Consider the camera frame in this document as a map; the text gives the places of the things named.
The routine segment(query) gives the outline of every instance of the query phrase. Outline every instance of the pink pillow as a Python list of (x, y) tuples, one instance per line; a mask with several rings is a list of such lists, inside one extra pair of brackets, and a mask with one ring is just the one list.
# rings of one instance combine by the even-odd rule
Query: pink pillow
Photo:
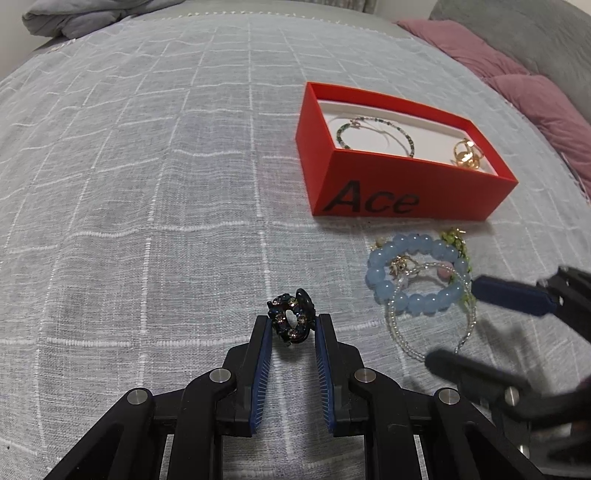
[(439, 48), (480, 78), (507, 73), (529, 73), (525, 67), (452, 20), (402, 20), (397, 23), (413, 35)]
[(564, 155), (591, 196), (591, 125), (542, 75), (500, 75), (487, 84), (509, 100)]

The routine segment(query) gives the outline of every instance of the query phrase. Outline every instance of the gray bedspread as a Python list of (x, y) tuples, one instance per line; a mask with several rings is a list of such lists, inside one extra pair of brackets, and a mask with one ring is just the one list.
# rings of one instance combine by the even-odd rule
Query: gray bedspread
[(141, 15), (184, 0), (36, 0), (22, 16), (32, 35), (79, 38), (129, 15)]
[[(294, 143), (306, 80), (467, 116), (520, 184), (484, 223), (313, 218)], [(267, 14), (130, 20), (31, 59), (0, 82), (0, 110), (3, 479), (41, 479), (128, 389), (220, 365), (297, 287), (367, 366), (432, 393), (443, 383), (397, 348), (365, 286), (376, 236), (461, 227), (475, 274), (591, 269), (591, 209), (556, 152), (412, 38)], [(467, 355), (544, 392), (591, 374), (591, 348), (556, 319), (478, 312)], [(426, 351), (464, 322), (452, 307), (401, 328)], [(228, 439), (226, 477), (361, 479), (362, 452), (326, 431), (313, 342), (275, 342), (260, 433)]]

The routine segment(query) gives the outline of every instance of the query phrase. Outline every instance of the open red box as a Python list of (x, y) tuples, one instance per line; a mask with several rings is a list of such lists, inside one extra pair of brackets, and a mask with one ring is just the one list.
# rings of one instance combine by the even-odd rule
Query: open red box
[[(340, 148), (322, 102), (396, 112), (462, 131), (482, 150), (492, 173), (461, 168), (451, 161)], [(309, 82), (295, 140), (313, 215), (485, 220), (518, 183), (468, 119), (367, 90)]]

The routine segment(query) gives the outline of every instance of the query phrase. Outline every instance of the blue gripper pad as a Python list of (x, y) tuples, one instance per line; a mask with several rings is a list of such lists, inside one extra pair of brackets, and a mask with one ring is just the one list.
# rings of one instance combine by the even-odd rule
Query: blue gripper pad
[(261, 342), (261, 350), (256, 362), (254, 381), (251, 392), (251, 415), (249, 418), (252, 433), (256, 433), (261, 424), (262, 411), (265, 406), (265, 395), (267, 393), (267, 380), (269, 379), (269, 368), (271, 366), (272, 332), (271, 322), (265, 325), (265, 332)]
[(542, 288), (482, 275), (472, 282), (477, 300), (536, 317), (554, 313), (557, 304)]
[(320, 380), (320, 396), (322, 398), (324, 421), (326, 422), (329, 432), (333, 433), (336, 423), (335, 404), (333, 401), (335, 393), (333, 391), (333, 383), (330, 375), (330, 364), (322, 322), (316, 322), (314, 345), (316, 347), (316, 364), (318, 366), (318, 377)]

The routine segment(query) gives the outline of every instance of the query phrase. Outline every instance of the gray headboard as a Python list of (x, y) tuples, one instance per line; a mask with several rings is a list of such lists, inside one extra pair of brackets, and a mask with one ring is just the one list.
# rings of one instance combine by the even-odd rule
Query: gray headboard
[(454, 20), (545, 75), (591, 123), (591, 17), (564, 0), (438, 0), (432, 20)]

